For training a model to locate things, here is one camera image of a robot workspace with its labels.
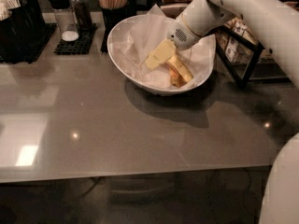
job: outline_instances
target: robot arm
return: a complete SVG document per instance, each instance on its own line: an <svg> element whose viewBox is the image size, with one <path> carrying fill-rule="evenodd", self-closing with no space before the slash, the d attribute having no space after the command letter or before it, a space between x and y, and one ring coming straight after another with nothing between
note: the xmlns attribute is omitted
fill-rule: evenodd
<svg viewBox="0 0 299 224"><path fill-rule="evenodd" d="M299 88L299 12L278 0L193 0L170 27L168 38L187 49L213 28L240 17Z"/></svg>

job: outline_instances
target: parchment paper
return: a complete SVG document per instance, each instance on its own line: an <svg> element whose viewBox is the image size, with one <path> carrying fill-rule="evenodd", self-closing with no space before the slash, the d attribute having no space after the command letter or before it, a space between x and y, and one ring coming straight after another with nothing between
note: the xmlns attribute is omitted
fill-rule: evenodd
<svg viewBox="0 0 299 224"><path fill-rule="evenodd" d="M116 65L131 79L145 86L159 90L189 90L204 83L210 76L215 57L216 40L214 35L202 38L191 49L178 51L179 58L189 67L193 80L181 88L170 84L167 65L153 71L145 68L143 62L150 51L166 38L167 29L173 20L167 18L158 6L154 6L137 21L123 23L112 30L112 51L110 56Z"/></svg>

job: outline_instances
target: counter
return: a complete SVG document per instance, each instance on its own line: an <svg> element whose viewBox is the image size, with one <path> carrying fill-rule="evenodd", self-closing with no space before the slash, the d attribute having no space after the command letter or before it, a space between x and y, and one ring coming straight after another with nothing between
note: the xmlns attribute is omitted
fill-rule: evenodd
<svg viewBox="0 0 299 224"><path fill-rule="evenodd" d="M93 21L88 55L55 55L56 30L37 62L0 64L0 182L271 165L299 132L291 83L240 90L217 58L201 87L155 96L100 52Z"/></svg>

